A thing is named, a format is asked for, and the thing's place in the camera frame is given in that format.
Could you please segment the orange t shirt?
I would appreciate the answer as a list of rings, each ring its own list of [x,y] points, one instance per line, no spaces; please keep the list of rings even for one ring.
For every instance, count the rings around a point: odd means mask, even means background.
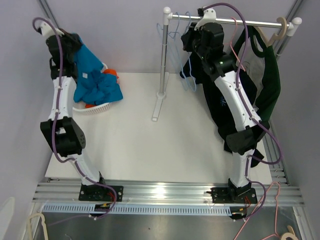
[[[120,101],[123,95],[119,85],[119,76],[114,69],[105,69],[95,77],[93,87],[85,94],[85,108],[90,109],[103,104]]]

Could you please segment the pink wire hanger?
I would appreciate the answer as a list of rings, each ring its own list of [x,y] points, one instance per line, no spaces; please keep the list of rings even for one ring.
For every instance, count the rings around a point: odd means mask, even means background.
[[[234,27],[234,30],[233,30],[233,32],[232,32],[232,36],[231,36],[231,38],[230,38],[230,41],[229,41],[229,43],[227,44],[227,43],[224,43],[224,45],[226,46],[226,45],[228,45],[229,46],[229,48],[230,48],[230,50],[231,50],[231,53],[233,54],[233,56],[235,57],[235,63],[238,63],[238,66],[244,71],[244,72],[246,72],[246,68],[242,65],[242,64],[240,64],[240,59],[239,59],[239,57],[238,57],[238,53],[237,53],[237,50],[236,50],[236,45],[237,45],[237,41],[235,41],[235,43],[233,43],[233,41],[234,41],[234,39],[235,39],[235,37],[236,37],[236,34],[238,33],[238,23],[237,23],[237,20],[236,20],[236,18],[235,17],[231,17],[230,18],[231,20],[233,20],[233,22],[234,22],[234,24],[235,24],[235,27]]]

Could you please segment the blue t shirt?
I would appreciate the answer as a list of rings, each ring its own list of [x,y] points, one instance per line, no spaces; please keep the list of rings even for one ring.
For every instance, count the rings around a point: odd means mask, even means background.
[[[102,72],[103,63],[81,42],[80,49],[74,54],[77,68],[77,83],[73,95],[74,102],[102,105],[121,101],[123,94],[117,77]]]

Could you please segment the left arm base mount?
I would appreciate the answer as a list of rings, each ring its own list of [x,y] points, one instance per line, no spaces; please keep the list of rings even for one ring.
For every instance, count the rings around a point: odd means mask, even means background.
[[[116,201],[123,199],[124,187],[122,185],[111,185],[116,192]],[[112,190],[97,185],[81,185],[78,200],[85,202],[113,202],[114,193]]]

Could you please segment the green and white t shirt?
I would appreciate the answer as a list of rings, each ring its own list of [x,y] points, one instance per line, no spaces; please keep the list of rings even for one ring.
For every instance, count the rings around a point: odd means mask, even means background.
[[[247,31],[248,37],[243,31],[237,39],[236,50],[240,59],[246,49],[242,65],[257,87],[252,106],[261,120],[268,122],[281,93],[279,67],[273,46],[265,45],[254,26],[248,26]]]

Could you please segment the black t shirt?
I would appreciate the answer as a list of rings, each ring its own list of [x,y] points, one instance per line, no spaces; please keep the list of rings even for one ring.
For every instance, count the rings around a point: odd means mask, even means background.
[[[190,55],[191,75],[195,78],[195,83],[202,84],[203,92],[211,118],[218,128],[218,134],[224,140],[224,151],[232,153],[226,142],[226,137],[237,132],[235,121],[230,108],[223,94],[216,84],[212,82],[209,75],[203,70],[202,62],[196,53]],[[186,77],[191,77],[189,62],[184,65],[183,73]],[[248,74],[241,68],[239,73],[241,84],[245,93],[253,104],[256,100],[258,89]],[[252,132],[254,137],[258,138],[264,133],[262,128],[254,126]]]

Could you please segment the light blue wire hanger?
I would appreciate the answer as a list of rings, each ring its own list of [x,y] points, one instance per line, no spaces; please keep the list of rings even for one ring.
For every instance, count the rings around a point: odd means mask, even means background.
[[[175,29],[171,29],[170,22],[171,20],[173,20],[173,15],[174,15],[173,12],[164,13],[163,20],[167,25],[157,23],[156,31],[158,33],[158,36],[162,39],[163,34],[165,33],[165,26],[168,27],[167,33],[166,33],[167,43],[165,44],[167,46],[166,57],[168,58],[171,64],[172,71],[174,73],[178,73],[181,69],[181,64],[180,64],[181,56],[177,46],[177,37],[180,36],[180,32],[179,32],[180,15],[178,15],[178,22],[176,24]]]
[[[182,75],[183,88],[195,92],[197,90],[196,79],[192,74],[191,53],[185,52],[180,61],[180,73]]]

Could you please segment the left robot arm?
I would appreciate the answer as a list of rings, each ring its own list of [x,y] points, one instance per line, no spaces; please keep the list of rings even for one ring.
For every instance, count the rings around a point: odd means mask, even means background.
[[[74,55],[82,46],[80,38],[77,34],[53,33],[45,43],[51,54],[49,66],[54,96],[48,120],[41,122],[40,130],[57,161],[70,163],[80,175],[82,185],[92,186],[90,195],[101,201],[107,197],[108,188],[90,161],[85,151],[85,134],[73,118],[78,78]]]

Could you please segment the beige wooden hanger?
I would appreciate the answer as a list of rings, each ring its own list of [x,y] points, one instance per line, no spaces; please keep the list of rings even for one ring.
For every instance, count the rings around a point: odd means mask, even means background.
[[[267,47],[272,46],[274,42],[283,39],[287,33],[287,20],[284,17],[278,17],[276,22],[267,22],[261,23],[257,26],[254,26],[257,32],[260,34],[263,42]],[[279,29],[279,32],[274,32],[270,38],[267,38],[265,33],[263,32],[262,28],[272,28],[272,29]]]

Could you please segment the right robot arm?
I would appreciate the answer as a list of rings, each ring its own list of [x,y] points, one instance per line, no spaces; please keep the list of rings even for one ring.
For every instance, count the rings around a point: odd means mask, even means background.
[[[264,133],[260,116],[247,97],[235,59],[224,52],[224,30],[218,23],[191,23],[181,37],[183,50],[195,57],[211,117],[232,153],[233,167],[227,196],[240,202],[251,189],[249,168]]]

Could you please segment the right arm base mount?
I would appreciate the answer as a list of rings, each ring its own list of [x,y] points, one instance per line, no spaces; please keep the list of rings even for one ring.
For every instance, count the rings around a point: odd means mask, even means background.
[[[253,187],[235,189],[232,187],[212,187],[205,192],[211,195],[215,204],[244,204],[249,200],[251,204],[257,204],[257,194]]]

